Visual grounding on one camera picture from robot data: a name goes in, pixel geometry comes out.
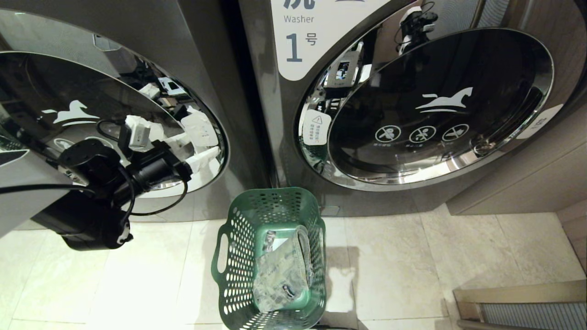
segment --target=number 1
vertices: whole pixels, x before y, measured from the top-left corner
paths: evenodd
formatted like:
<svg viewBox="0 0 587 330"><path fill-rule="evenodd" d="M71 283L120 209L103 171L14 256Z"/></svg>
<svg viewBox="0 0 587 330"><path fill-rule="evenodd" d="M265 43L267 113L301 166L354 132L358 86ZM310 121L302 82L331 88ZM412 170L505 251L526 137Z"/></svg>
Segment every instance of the number 1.
<svg viewBox="0 0 587 330"><path fill-rule="evenodd" d="M287 59L288 62L301 62L302 59L298 58L298 38L295 33L286 36L286 39L292 41L292 58Z"/></svg>

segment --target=white horse logo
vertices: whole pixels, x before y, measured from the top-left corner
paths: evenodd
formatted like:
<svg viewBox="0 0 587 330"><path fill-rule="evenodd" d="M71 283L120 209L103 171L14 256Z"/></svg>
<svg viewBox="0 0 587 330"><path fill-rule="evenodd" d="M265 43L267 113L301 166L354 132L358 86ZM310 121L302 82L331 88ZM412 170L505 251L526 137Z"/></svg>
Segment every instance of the white horse logo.
<svg viewBox="0 0 587 330"><path fill-rule="evenodd" d="M436 95L436 94L422 94L423 97L434 97L434 100L432 100L429 103L426 103L425 105L421 105L421 106L417 107L416 109L429 108L429 107L440 107L439 109L430 109L430 110L424 110L421 112L457 112L456 110L443 109L442 107L455 106L455 107L466 108L467 106L463 104L463 98L465 96L471 96L472 94L473 94L473 87L468 87L463 90L460 90L455 95L453 95L451 97L444 97L444 96L438 97L438 95Z"/></svg>
<svg viewBox="0 0 587 330"><path fill-rule="evenodd" d="M87 109L87 106L85 106L82 102L80 102L78 100L74 100L74 101L71 101L71 103L69 104L69 110L57 112L55 110L49 109L49 110L43 110L42 113L57 113L57 119L55 119L53 121L53 124L65 122L70 119L91 119L91 118L100 119L100 117L92 116L92 115L85 113L82 109ZM65 123L65 124L63 124L63 126L95 123L96 121L97 120L92 120L92 121L77 120L75 122Z"/></svg>

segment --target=folded item in basket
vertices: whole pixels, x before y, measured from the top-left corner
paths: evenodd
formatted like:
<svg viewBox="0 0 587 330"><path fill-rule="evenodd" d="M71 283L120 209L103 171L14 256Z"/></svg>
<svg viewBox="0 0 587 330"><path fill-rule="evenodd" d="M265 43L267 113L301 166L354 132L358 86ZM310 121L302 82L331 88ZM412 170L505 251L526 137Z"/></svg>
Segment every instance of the folded item in basket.
<svg viewBox="0 0 587 330"><path fill-rule="evenodd" d="M298 299L313 278L306 227L297 226L293 237L257 258L257 270L253 294L261 313L281 309Z"/></svg>

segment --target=front-load washer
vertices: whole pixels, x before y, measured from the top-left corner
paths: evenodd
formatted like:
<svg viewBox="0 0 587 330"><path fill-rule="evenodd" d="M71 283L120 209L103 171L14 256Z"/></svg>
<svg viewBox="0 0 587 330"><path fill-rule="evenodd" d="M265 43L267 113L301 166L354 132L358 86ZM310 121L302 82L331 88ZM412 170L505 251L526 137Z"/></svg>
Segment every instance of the front-load washer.
<svg viewBox="0 0 587 330"><path fill-rule="evenodd" d="M59 170L55 160L81 140L120 151L109 120L141 124L131 149L171 139L180 159L197 156L185 199L148 221L225 217L235 196L269 180L222 6L0 1L1 147L31 149ZM182 192L166 181L134 210L159 210Z"/></svg>
<svg viewBox="0 0 587 330"><path fill-rule="evenodd" d="M324 215L439 206L572 111L585 68L579 1L239 4L277 181Z"/></svg>

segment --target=green laundry basket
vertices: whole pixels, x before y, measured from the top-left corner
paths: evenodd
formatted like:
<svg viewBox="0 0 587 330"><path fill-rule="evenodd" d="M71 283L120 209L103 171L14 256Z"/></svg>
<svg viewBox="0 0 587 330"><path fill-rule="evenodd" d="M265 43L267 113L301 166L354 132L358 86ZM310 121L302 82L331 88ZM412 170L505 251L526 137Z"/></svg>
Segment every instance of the green laundry basket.
<svg viewBox="0 0 587 330"><path fill-rule="evenodd" d="M267 231L276 238L308 229L314 273L308 292L279 311L260 313L253 297L255 260L262 255ZM221 237L228 238L227 264L218 272ZM255 189L240 194L230 205L227 222L218 230L212 277L220 292L218 308L230 330L308 329L322 317L326 305L326 227L316 198L302 188Z"/></svg>

